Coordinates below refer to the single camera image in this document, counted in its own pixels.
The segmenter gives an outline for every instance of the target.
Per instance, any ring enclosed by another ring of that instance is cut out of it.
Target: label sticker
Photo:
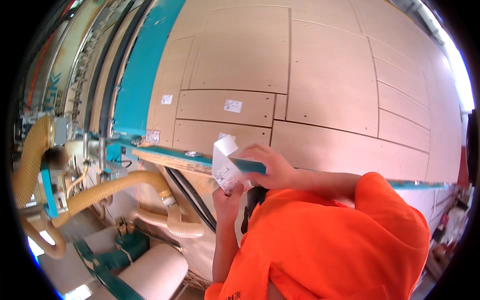
[[[145,142],[147,142],[147,143],[152,142],[152,130],[151,129],[147,129],[147,131],[145,132]]]
[[[172,104],[173,95],[163,95],[160,104]]]
[[[152,130],[152,144],[160,143],[160,130]]]
[[[242,103],[243,102],[241,101],[228,99],[227,101],[225,101],[225,105],[223,106],[223,109],[226,111],[240,112]]]

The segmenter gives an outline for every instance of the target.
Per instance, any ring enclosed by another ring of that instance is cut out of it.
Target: paper
[[[173,95],[163,95],[160,104],[172,104]]]
[[[225,105],[223,106],[223,109],[226,111],[240,112],[242,103],[243,102],[229,99],[225,101]]]
[[[228,134],[226,134],[226,133],[220,133],[220,134],[218,135],[218,139],[222,139],[222,138],[226,137],[227,135],[228,135]]]
[[[250,180],[246,180],[240,169],[228,158],[237,150],[235,137],[230,134],[213,144],[212,175],[227,195],[231,195],[239,183],[243,183],[244,191],[252,188]]]

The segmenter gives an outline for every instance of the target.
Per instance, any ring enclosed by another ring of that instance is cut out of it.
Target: black cable
[[[202,221],[205,222],[205,224],[207,224],[207,226],[214,232],[216,233],[216,228],[212,225],[212,223],[210,223],[210,221],[205,217],[205,215],[202,213],[202,211],[200,210],[200,208],[198,208],[197,204],[193,201],[193,199],[190,197],[190,195],[188,195],[187,191],[185,190],[185,188],[180,184],[180,182],[178,181],[178,179],[175,177],[175,175],[173,175],[172,171],[170,170],[170,168],[165,168],[167,170],[167,173],[168,175],[172,178],[173,182],[178,186],[178,188],[180,189],[180,191],[182,192],[182,194],[185,196],[185,198],[187,198],[188,202],[190,203],[190,205],[193,207],[193,209],[197,212],[197,214],[200,216],[200,218],[202,219]]]
[[[119,47],[117,49],[117,53],[115,53],[115,57],[113,58],[112,66],[110,68],[110,72],[108,73],[107,82],[105,83],[105,91],[103,93],[102,99],[102,108],[100,109],[100,120],[98,122],[98,136],[106,138],[107,131],[108,131],[108,119],[110,118],[110,105],[112,103],[112,96],[113,96],[113,89],[115,88],[115,81],[117,79],[120,63],[127,51],[128,44],[132,39],[133,33],[137,28],[141,18],[145,14],[148,6],[152,0],[145,0],[140,8],[133,16],[132,21],[125,30],[125,34],[123,35]]]
[[[93,99],[95,97],[96,86],[98,84],[98,79],[100,78],[100,72],[102,71],[103,63],[105,62],[105,58],[107,57],[108,50],[112,45],[115,35],[117,34],[121,24],[123,23],[123,20],[125,19],[128,12],[130,11],[130,8],[132,8],[134,2],[135,1],[128,2],[125,9],[121,12],[120,17],[116,20],[115,25],[113,26],[112,31],[108,35],[107,41],[105,42],[105,45],[102,48],[102,52],[98,57],[98,62],[96,63],[95,71],[93,72],[93,75],[92,75],[90,88],[88,89],[87,105],[85,108],[85,119],[84,119],[85,133],[88,133],[90,131],[90,120],[92,117]]]
[[[203,210],[205,216],[208,218],[208,220],[210,221],[210,223],[215,226],[216,228],[216,220],[215,218],[213,217],[212,213],[210,212],[210,210],[208,209],[208,207],[205,205],[205,202],[202,200],[202,198],[200,197],[200,195],[197,193],[196,189],[193,188],[193,186],[190,184],[190,182],[188,182],[188,180],[183,176],[182,173],[180,173],[178,170],[176,169],[172,169],[172,168],[169,168],[172,173],[177,176],[178,179],[180,179],[180,181],[183,183],[183,185],[187,188],[187,190],[189,190],[190,194],[192,194],[192,196],[195,198],[195,200],[197,200],[198,202],[198,205],[200,206],[200,208]]]

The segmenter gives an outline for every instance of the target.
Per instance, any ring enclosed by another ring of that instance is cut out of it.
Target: white label
[[[218,182],[218,185],[223,189],[225,194],[231,195],[235,186],[242,181],[242,173],[232,163],[232,166],[221,166],[215,172],[214,178]]]
[[[152,142],[152,130],[147,129],[145,132],[145,142],[151,143]]]
[[[224,137],[226,137],[227,135],[228,135],[227,133],[220,133],[220,134],[218,135],[218,139],[221,140],[221,139],[223,139]]]
[[[163,95],[162,102],[160,104],[172,104],[173,95]]]
[[[225,106],[223,106],[223,109],[226,111],[240,112],[242,103],[243,102],[241,101],[228,99],[227,101],[225,101]]]
[[[152,130],[152,143],[153,144],[160,143],[160,130]]]

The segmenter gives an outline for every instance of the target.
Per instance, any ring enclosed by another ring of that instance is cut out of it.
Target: teal panel
[[[121,82],[113,129],[145,135],[156,70],[168,35],[185,0],[161,0],[140,30]]]

